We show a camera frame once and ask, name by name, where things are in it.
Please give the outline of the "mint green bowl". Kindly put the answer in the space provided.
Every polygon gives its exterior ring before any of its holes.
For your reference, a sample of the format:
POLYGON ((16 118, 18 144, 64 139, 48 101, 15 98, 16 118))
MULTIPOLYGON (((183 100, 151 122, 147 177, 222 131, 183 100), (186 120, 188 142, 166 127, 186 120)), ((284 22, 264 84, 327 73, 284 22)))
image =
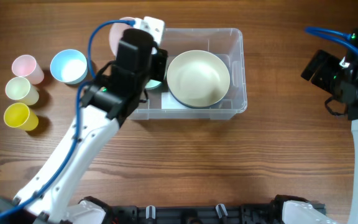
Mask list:
POLYGON ((146 90, 153 90, 158 88, 160 85, 162 84, 162 82, 160 81, 156 81, 156 80, 150 80, 147 82, 145 89, 146 90))

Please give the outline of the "light blue bowl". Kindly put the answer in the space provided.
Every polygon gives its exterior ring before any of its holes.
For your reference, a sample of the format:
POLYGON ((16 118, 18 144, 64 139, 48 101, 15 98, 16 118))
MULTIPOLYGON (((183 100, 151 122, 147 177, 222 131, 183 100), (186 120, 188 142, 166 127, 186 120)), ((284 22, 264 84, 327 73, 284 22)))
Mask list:
POLYGON ((62 50, 52 59, 50 73, 54 79, 62 83, 76 85, 82 82, 88 74, 87 59, 78 50, 62 50))

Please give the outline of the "pink bowl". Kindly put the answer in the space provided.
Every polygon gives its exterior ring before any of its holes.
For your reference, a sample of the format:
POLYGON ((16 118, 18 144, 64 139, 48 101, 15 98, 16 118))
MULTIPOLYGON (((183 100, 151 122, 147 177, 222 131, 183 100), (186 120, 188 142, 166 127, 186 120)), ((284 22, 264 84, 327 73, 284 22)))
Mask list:
POLYGON ((109 45, 114 56, 117 55, 119 41, 125 30, 131 29, 132 26, 124 23, 114 23, 109 31, 109 45))

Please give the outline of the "cream plate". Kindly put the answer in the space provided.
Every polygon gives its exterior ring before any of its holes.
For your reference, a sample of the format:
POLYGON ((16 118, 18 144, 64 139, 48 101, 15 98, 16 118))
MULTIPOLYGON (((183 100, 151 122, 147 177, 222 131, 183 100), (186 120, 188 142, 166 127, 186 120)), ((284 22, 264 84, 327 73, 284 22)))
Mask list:
POLYGON ((216 55, 190 50, 175 57, 167 68, 167 85, 218 84, 230 87, 230 73, 216 55))

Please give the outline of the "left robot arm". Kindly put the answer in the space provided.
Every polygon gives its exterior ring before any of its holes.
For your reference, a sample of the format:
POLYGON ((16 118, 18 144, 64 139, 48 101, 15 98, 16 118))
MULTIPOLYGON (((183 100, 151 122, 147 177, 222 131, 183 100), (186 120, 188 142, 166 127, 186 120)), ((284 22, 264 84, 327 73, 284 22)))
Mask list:
POLYGON ((138 107, 149 80, 161 81, 168 53, 163 28, 124 31, 117 56, 81 84, 71 127, 39 173, 14 200, 0 199, 0 223, 66 223, 67 206, 80 179, 104 145, 138 107))

